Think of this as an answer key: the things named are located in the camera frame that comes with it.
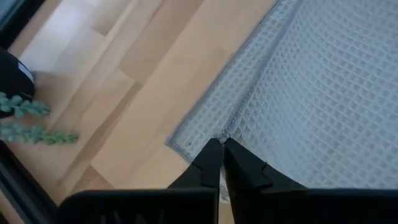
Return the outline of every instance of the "wooden floor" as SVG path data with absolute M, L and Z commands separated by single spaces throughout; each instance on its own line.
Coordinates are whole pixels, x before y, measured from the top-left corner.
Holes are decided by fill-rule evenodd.
M 57 203 L 83 189 L 168 186 L 188 164 L 166 138 L 272 4 L 47 0 L 10 49 L 52 109 L 24 122 L 80 140 L 10 148 Z

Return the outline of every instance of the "waffle-textured cloth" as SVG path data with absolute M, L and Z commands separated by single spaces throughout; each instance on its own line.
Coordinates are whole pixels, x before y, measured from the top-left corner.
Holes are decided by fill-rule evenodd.
M 285 2 L 295 7 L 272 45 L 259 46 L 268 49 L 265 54 L 248 46 L 262 35 L 259 30 L 267 18 L 241 50 L 247 48 L 256 58 L 237 65 L 245 70 L 243 76 L 251 69 L 258 75 L 249 83 L 223 86 L 222 73 L 213 85 L 244 90 L 233 112 L 228 118 L 197 116 L 235 100 L 210 88 L 206 95 L 216 96 L 211 100 L 205 95 L 187 116 L 178 137 L 172 138 L 174 146 L 193 159 L 197 151 L 185 147 L 182 139 L 204 138 L 195 138 L 194 131 L 200 132 L 197 136 L 206 131 L 192 121 L 206 123 L 211 118 L 213 123 L 225 122 L 213 136 L 235 138 L 307 187 L 397 189 L 398 1 Z

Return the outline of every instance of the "black pot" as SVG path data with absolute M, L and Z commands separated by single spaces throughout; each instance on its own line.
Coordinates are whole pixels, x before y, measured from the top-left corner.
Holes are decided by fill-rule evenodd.
M 34 94 L 34 80 L 30 71 L 17 58 L 6 50 L 0 49 L 0 92 L 8 98 L 14 95 L 31 101 Z M 14 112 L 0 111 L 0 118 L 13 115 Z

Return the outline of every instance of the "black object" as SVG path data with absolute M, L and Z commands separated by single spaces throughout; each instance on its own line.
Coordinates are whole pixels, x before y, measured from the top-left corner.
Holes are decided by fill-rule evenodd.
M 0 49 L 0 92 L 6 93 L 8 98 L 19 95 L 24 100 L 31 101 L 35 91 L 34 84 L 25 73 L 30 72 L 17 58 Z M 14 111 L 0 111 L 0 119 L 13 114 Z
M 0 155 L 0 165 L 5 164 Z M 220 167 L 224 164 L 235 224 L 242 223 L 397 223 L 396 190 L 307 189 L 260 160 L 233 139 L 211 139 L 188 169 L 163 190 L 89 190 L 58 207 L 58 223 L 217 223 Z M 21 165 L 0 166 L 1 177 Z M 16 176 L 25 174 L 15 172 Z M 0 184 L 8 180 L 0 178 Z M 5 190 L 20 188 L 21 180 Z M 40 187 L 27 184 L 6 194 L 20 215 L 55 215 Z
M 8 49 L 44 0 L 0 1 L 0 47 Z

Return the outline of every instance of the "hanging plant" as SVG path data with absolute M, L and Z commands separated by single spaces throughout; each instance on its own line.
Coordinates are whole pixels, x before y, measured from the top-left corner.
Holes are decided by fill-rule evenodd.
M 23 100 L 19 95 L 8 98 L 3 92 L 0 92 L 0 111 L 9 113 L 14 112 L 16 118 L 23 118 L 25 114 L 34 116 L 45 116 L 50 113 L 50 109 L 38 101 Z M 65 133 L 63 131 L 47 131 L 40 126 L 26 128 L 18 123 L 8 122 L 0 123 L 0 140 L 22 142 L 32 141 L 34 144 L 45 142 L 47 145 L 53 144 L 71 144 L 76 142 L 78 135 L 76 133 Z

